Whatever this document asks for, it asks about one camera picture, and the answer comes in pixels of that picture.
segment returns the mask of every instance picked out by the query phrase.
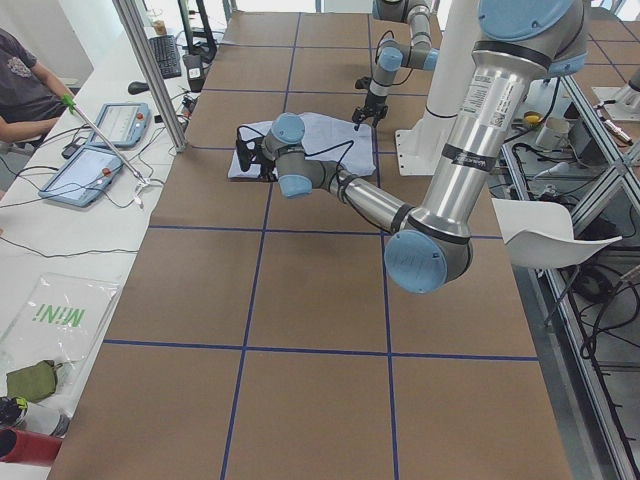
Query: keyboard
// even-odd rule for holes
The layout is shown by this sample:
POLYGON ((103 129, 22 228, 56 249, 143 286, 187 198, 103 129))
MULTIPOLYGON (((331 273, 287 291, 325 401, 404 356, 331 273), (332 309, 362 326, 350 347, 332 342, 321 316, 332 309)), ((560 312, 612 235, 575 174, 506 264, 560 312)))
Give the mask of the keyboard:
POLYGON ((182 75, 180 53, 178 52, 176 37, 173 35, 152 37, 149 39, 149 45, 160 67, 162 78, 179 77, 182 75))

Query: white cloth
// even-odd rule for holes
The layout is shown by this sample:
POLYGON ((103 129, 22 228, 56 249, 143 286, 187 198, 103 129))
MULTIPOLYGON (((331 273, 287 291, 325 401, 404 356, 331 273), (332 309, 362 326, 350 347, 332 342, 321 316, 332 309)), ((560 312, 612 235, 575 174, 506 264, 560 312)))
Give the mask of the white cloth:
MULTIPOLYGON (((348 140, 353 140, 354 144, 344 157, 342 165, 351 173, 365 177, 371 175, 376 167, 373 163, 373 147, 371 142, 371 127, 369 125, 360 125, 360 130, 354 130, 354 124, 345 122, 337 118, 328 117, 319 113, 305 112, 300 114, 305 127, 302 146, 307 154, 326 150, 329 147, 338 145, 348 140)), ((255 128, 263 135, 266 135, 273 122, 258 122, 247 124, 251 128, 255 128)), ((247 128, 241 128, 240 133, 244 140, 255 138, 257 133, 247 128)), ((340 160, 347 146, 336 148, 321 155, 310 157, 310 160, 334 161, 340 160)), ((233 152, 233 160, 229 167, 229 178, 257 178, 260 174, 260 165, 251 165, 247 172, 240 169, 238 162, 238 153, 233 152)))

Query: person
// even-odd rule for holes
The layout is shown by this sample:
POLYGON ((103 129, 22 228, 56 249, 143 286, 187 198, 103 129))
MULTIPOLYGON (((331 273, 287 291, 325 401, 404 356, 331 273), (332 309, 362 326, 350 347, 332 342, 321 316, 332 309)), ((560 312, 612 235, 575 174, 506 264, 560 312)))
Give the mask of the person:
POLYGON ((14 143, 44 135, 65 110, 60 98, 73 96, 64 83, 0 29, 0 140, 14 143))

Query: green pouch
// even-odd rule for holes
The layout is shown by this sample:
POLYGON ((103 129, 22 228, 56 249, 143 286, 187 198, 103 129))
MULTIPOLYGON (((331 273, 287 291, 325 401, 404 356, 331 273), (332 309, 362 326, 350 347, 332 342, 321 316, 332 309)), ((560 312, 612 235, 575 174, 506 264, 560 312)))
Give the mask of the green pouch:
POLYGON ((11 398, 23 397, 36 403, 51 396, 56 391, 57 367, 52 360, 7 373, 7 395, 11 398))

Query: white cup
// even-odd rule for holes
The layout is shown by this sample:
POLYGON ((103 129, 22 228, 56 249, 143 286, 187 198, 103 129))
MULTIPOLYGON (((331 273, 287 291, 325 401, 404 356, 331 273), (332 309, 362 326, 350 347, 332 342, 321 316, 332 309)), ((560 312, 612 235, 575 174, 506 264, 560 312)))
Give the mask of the white cup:
POLYGON ((553 150, 560 146, 566 145, 567 136, 571 124, 566 120, 556 117, 549 117, 544 122, 538 138, 536 138, 536 145, 543 150, 553 150))

